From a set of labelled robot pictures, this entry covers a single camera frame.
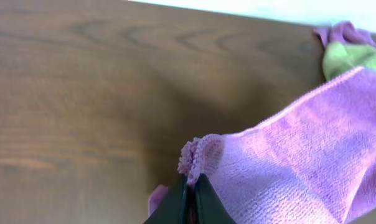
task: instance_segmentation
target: table top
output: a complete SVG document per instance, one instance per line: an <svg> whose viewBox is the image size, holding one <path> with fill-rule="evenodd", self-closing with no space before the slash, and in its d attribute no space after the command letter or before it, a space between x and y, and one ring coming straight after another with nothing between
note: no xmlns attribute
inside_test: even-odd
<svg viewBox="0 0 376 224"><path fill-rule="evenodd" d="M321 57L306 26L0 0L0 224L142 223L187 141L278 112L324 81Z"/></svg>

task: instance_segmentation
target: purple cloth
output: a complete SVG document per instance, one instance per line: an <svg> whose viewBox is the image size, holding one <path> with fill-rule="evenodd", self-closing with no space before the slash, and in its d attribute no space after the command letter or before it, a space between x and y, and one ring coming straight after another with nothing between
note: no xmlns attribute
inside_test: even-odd
<svg viewBox="0 0 376 224"><path fill-rule="evenodd" d="M319 27L314 29L321 42L326 47L330 42L339 41L342 44L367 44L376 48L370 33L363 29L356 29L351 22L344 21L334 27Z"/></svg>
<svg viewBox="0 0 376 224"><path fill-rule="evenodd" d="M189 184L206 174L237 224L350 222L376 208L376 72L357 67L254 128L195 138L178 170Z"/></svg>

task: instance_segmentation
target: purple towel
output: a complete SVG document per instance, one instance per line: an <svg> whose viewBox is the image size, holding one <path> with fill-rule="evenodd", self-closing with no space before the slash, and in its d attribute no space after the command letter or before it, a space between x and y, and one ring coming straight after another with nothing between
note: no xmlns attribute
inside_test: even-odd
<svg viewBox="0 0 376 224"><path fill-rule="evenodd" d="M376 208L376 72L357 67L181 154L179 172L190 184L205 173L237 224L350 222Z"/></svg>
<svg viewBox="0 0 376 224"><path fill-rule="evenodd" d="M351 22L344 21L334 27L320 27L314 32L321 38L326 47L330 42L339 41L342 44L367 44L376 48L370 33L363 29L356 29Z"/></svg>

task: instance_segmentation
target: terry cloth fabric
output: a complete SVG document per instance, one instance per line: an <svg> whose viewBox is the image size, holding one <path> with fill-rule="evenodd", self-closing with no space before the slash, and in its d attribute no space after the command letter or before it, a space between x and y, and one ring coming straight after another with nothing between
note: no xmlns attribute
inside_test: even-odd
<svg viewBox="0 0 376 224"><path fill-rule="evenodd" d="M376 71L357 67L254 128L188 142L237 224L347 223L376 208Z"/></svg>
<svg viewBox="0 0 376 224"><path fill-rule="evenodd" d="M338 41L328 44L322 59L326 80L356 67L364 66L376 70L376 49L369 45L342 44Z"/></svg>
<svg viewBox="0 0 376 224"><path fill-rule="evenodd" d="M356 29L348 21L341 22L334 27L319 27L314 29L314 32L319 35L324 47L333 41L338 41L342 44L370 45L376 49L370 33L363 29Z"/></svg>

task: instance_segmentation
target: green cloth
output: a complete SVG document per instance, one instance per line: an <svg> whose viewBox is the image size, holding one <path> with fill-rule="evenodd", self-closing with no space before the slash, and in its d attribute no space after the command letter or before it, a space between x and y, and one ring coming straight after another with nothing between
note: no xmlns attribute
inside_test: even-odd
<svg viewBox="0 0 376 224"><path fill-rule="evenodd" d="M376 70L376 49L374 47L342 44L335 41L327 46L322 60L322 69L327 81L359 65Z"/></svg>

